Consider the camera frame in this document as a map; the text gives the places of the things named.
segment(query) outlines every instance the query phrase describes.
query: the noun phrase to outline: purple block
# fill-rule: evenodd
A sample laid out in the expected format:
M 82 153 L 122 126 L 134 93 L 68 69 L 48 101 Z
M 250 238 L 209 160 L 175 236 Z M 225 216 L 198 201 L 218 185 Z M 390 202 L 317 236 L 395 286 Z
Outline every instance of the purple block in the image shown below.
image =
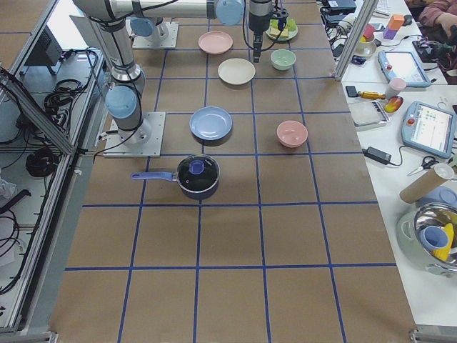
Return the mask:
M 390 30 L 389 28 L 386 27 L 386 29 L 383 32 L 383 38 L 384 39 L 393 39 L 395 35 L 397 34 L 398 30 Z

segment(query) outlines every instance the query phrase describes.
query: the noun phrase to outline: blue plate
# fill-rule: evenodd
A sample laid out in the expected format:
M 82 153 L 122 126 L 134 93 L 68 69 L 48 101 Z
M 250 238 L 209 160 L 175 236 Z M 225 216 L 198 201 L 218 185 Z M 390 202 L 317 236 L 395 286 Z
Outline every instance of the blue plate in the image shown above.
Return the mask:
M 200 139 L 214 141 L 226 136 L 231 130 L 231 116 L 220 107 L 209 106 L 192 114 L 190 127 Z

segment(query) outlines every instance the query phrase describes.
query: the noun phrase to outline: pot handle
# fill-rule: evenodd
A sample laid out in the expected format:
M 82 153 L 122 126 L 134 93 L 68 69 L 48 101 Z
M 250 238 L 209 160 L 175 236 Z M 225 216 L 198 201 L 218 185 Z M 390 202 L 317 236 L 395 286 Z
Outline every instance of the pot handle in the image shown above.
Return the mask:
M 412 231 L 411 229 L 413 228 L 413 225 L 411 222 L 403 222 L 400 225 L 401 233 L 410 241 L 413 241 L 414 238 L 411 236 Z
M 432 274 L 436 274 L 436 275 L 441 275 L 441 274 L 457 274 L 457 269 L 455 268 L 448 268 L 448 267 L 445 267 L 445 266 L 441 266 L 440 264 L 438 263 L 434 263 L 434 264 L 429 264 L 427 267 L 426 267 L 427 271 L 432 273 Z
M 133 173 L 130 176 L 132 180 L 165 180 L 176 181 L 176 173 L 172 171 L 146 171 L 143 173 Z

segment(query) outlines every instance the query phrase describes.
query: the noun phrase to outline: green bowl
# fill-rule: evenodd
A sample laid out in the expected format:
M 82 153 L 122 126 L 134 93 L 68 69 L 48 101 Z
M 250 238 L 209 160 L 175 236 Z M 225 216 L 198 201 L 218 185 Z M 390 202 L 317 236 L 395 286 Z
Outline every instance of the green bowl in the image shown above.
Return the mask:
M 273 67 L 278 70 L 290 69 L 296 61 L 295 54 L 290 50 L 274 50 L 270 56 Z

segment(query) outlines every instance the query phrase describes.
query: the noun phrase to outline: pot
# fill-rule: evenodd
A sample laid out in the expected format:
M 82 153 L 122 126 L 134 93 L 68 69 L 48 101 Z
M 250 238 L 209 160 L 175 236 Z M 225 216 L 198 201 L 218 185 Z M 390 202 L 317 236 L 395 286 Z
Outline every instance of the pot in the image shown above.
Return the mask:
M 457 209 L 446 204 L 427 204 L 404 214 L 397 223 L 396 235 L 402 252 L 420 269 L 435 275 L 452 276 L 457 274 L 457 260 L 450 254 L 446 261 L 432 255 L 422 244 L 419 235 L 429 226 L 444 227 L 452 223 L 454 232 L 457 228 Z M 457 247 L 454 235 L 451 251 Z
M 191 199 L 209 198 L 219 185 L 219 165 L 204 154 L 194 154 L 179 162 L 176 171 L 147 171 L 133 173 L 132 180 L 160 179 L 177 182 L 183 193 Z

